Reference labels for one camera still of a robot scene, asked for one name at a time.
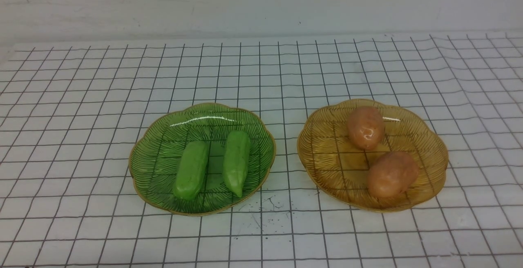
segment green vegetable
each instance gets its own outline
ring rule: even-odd
[[[228,134],[222,175],[228,189],[237,197],[242,197],[243,183],[247,177],[249,164],[249,151],[250,138],[247,133],[234,130]]]
[[[180,198],[194,199],[203,186],[207,161],[209,160],[209,145],[204,141],[191,141],[181,154],[178,173],[172,193]]]

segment plate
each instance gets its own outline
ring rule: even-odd
[[[347,118],[359,106],[376,107],[385,120],[385,137],[373,151],[348,140]],[[376,199],[367,190],[369,165],[389,151],[407,151],[420,167],[407,192]],[[297,139],[299,159],[312,181],[327,194],[363,210],[397,212],[428,201],[445,184],[449,162],[443,141],[416,114],[370,99],[351,99],[312,113]]]
[[[241,198],[222,179],[225,143],[232,130],[243,130],[251,139],[247,177]],[[194,140],[210,145],[204,188],[190,201],[172,194],[178,162],[185,145]],[[197,104],[156,120],[133,147],[129,171],[138,195],[150,205],[189,216],[221,212],[250,197],[269,175],[276,143],[254,113],[217,103]]]

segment black grid line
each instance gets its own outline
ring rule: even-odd
[[[461,266],[465,266],[463,259],[472,255],[492,257],[492,263],[499,267],[502,266],[499,257],[523,259],[523,228],[521,221],[515,217],[521,216],[523,210],[523,164],[518,160],[523,153],[523,127],[519,125],[523,121],[522,40],[523,37],[508,36],[506,33],[488,33],[474,37],[467,34],[457,37],[427,35],[415,39],[390,37],[386,40],[368,37],[359,41],[332,39],[319,42],[298,39],[290,43],[287,41],[286,44],[276,40],[272,44],[245,40],[232,45],[224,40],[221,44],[206,46],[189,40],[179,46],[177,43],[167,43],[162,46],[150,47],[144,44],[141,47],[125,48],[108,45],[103,48],[71,46],[68,49],[42,49],[38,45],[28,49],[20,48],[15,52],[15,57],[23,61],[9,60],[0,67],[0,84],[4,85],[0,95],[0,155],[3,155],[0,156],[0,228],[15,222],[20,224],[15,226],[16,234],[0,234],[0,246],[9,247],[7,255],[0,257],[0,262],[6,267],[52,267],[155,264],[200,266],[200,263],[227,263],[231,266],[239,262],[259,262],[265,266],[264,263],[272,261],[287,261],[289,266],[296,267],[299,266],[297,261],[302,260],[321,260],[325,261],[325,265],[332,265],[329,260],[359,260],[363,265],[368,259],[387,259],[395,266],[400,266],[400,262],[396,262],[398,259],[416,258],[424,259],[429,267],[433,267],[436,257],[459,258]],[[51,62],[47,61],[47,56],[54,61],[52,65],[61,63],[57,69],[48,69]],[[188,86],[176,87],[180,83],[188,83]],[[215,90],[213,96],[205,96],[202,89]],[[227,92],[228,89],[232,89],[233,93]],[[248,91],[253,91],[252,95],[246,93]],[[162,96],[153,98],[153,93]],[[413,222],[411,227],[398,229],[394,226],[398,222],[389,221],[390,217],[382,214],[380,229],[361,229],[361,210],[336,205],[326,200],[317,187],[294,180],[296,177],[306,177],[293,149],[305,117],[321,106],[350,98],[372,98],[411,110],[424,119],[449,148],[448,185],[435,199],[405,211],[408,215],[403,218]],[[165,107],[160,108],[161,102],[164,102]],[[128,153],[125,154],[125,151],[136,143],[154,119],[172,110],[201,102],[245,106],[259,114],[278,145],[270,174],[274,178],[267,181],[259,196],[254,195],[240,207],[226,211],[230,214],[229,230],[225,230],[223,235],[203,234],[201,218],[198,220],[199,225],[187,226],[192,228],[193,233],[171,234],[171,225],[178,215],[146,212],[146,204],[136,197],[132,186],[129,188],[131,177],[127,170]],[[91,138],[100,132],[106,132],[107,138]],[[80,152],[58,159],[61,149],[68,147],[79,149]],[[105,152],[96,153],[93,147],[99,147],[99,151]],[[42,149],[53,148],[56,152],[42,152]],[[94,165],[93,171],[81,172],[80,167],[86,165]],[[494,178],[493,171],[498,169],[502,172],[496,175],[499,178]],[[472,173],[471,170],[478,173],[478,177],[464,176],[463,173]],[[68,191],[71,185],[78,185],[86,179],[93,183],[92,187],[90,184],[86,186],[90,192],[88,189],[78,193]],[[117,181],[117,184],[107,191],[95,192],[98,182],[111,179]],[[41,193],[40,189],[45,185],[56,185],[60,189]],[[273,209],[263,207],[264,198],[269,193],[270,202],[275,205]],[[302,193],[310,194],[311,203],[315,205],[314,201],[317,201],[317,206],[308,210],[300,205],[305,200],[300,197]],[[114,206],[105,206],[108,209],[102,213],[87,212],[91,201],[106,196],[111,198],[110,201],[116,198]],[[481,196],[484,196],[485,201],[479,201]],[[120,201],[129,202],[131,198],[136,199],[134,202],[139,204],[139,210],[132,214],[119,213],[117,207]],[[34,211],[32,203],[36,199],[58,205],[52,212],[38,213]],[[63,203],[75,199],[82,202],[78,206],[82,212],[77,216],[62,213]],[[253,207],[258,201],[259,209]],[[13,208],[15,202],[23,212]],[[497,220],[500,224],[484,224],[491,216],[485,214],[488,208],[497,210],[495,214],[499,214]],[[332,231],[329,225],[331,222],[327,221],[332,220],[332,212],[350,214],[348,225],[352,225],[352,230]],[[470,225],[456,226],[449,215],[456,212],[469,214]],[[249,227],[243,226],[244,230],[232,234],[233,216],[238,214],[259,216],[259,233],[252,233]],[[273,230],[273,227],[264,223],[264,218],[284,214],[291,216],[288,221],[281,223],[282,229]],[[441,220],[441,223],[437,227],[427,228],[426,222],[421,219],[425,214],[433,214],[436,217],[434,219]],[[318,221],[309,230],[304,230],[301,217],[310,215],[317,216]],[[165,236],[141,234],[145,218],[161,216],[170,218]],[[79,236],[79,231],[85,218],[107,220],[109,227],[105,227],[107,230],[100,236],[84,238]],[[137,230],[133,229],[136,236],[110,237],[110,231],[116,228],[115,218],[138,220]],[[72,230],[75,231],[73,237],[51,238],[50,231],[57,219],[79,221],[77,230]],[[44,226],[42,234],[27,236],[30,227],[27,223],[42,220],[51,222]],[[234,224],[237,227],[242,222],[235,220]],[[478,245],[485,248],[473,249],[471,243],[464,243],[463,232],[475,236],[479,240]],[[415,234],[421,245],[416,255],[406,254],[392,241],[392,238],[398,240]],[[500,245],[501,234],[505,236],[503,240],[514,244],[511,248]],[[325,249],[325,257],[308,255],[301,244],[295,243],[296,235],[300,238],[323,237],[323,246],[318,244],[321,249]],[[351,255],[338,257],[339,252],[331,250],[333,244],[336,244],[332,239],[334,235],[354,236],[354,246],[349,247]],[[247,240],[246,237],[252,236],[260,239],[260,250],[253,252],[253,258],[247,256],[243,260],[234,259],[232,237]],[[389,250],[389,256],[368,257],[368,251],[362,248],[369,245],[366,238],[385,236],[388,247],[380,245],[380,249],[381,252]],[[431,238],[437,236],[452,240],[451,250],[457,253],[442,255],[437,252],[439,245],[430,242]],[[228,250],[223,255],[217,254],[214,260],[209,260],[210,256],[204,253],[210,251],[200,251],[199,248],[200,240],[208,238],[227,240]],[[283,244],[282,248],[273,251],[269,238],[291,239],[287,246],[292,246],[292,250],[284,248],[287,243],[279,243]],[[117,240],[134,241],[134,245],[125,251],[129,253],[129,258],[107,261],[108,255],[103,256],[106,244],[114,244]],[[140,240],[162,243],[155,249],[163,253],[140,263],[140,259],[135,256]],[[179,259],[172,260],[172,255],[168,255],[172,252],[168,246],[172,240],[187,240],[188,243],[196,240],[195,249],[188,252],[196,254],[187,257],[176,255]],[[67,261],[41,262],[49,259],[49,246],[57,241],[70,246],[70,250],[55,251],[65,254]],[[71,255],[78,241],[100,245],[99,251],[85,251],[92,254],[92,263],[72,261]],[[28,250],[27,259],[22,260],[18,256],[20,246],[26,246],[26,249],[38,246],[39,249],[34,250],[34,255]]]

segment grid table surface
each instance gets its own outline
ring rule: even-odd
[[[0,65],[0,266],[518,268],[523,33],[18,45]],[[410,109],[449,149],[439,195],[379,214],[318,191],[297,136],[349,98]],[[136,195],[127,157],[160,116],[253,111],[277,143],[261,190],[178,216]]]

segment potato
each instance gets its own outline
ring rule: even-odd
[[[369,194],[377,198],[395,196],[407,191],[420,168],[407,152],[388,152],[381,155],[369,169]]]
[[[380,111],[371,106],[357,107],[347,119],[349,140],[362,150],[372,150],[383,139],[385,122]]]

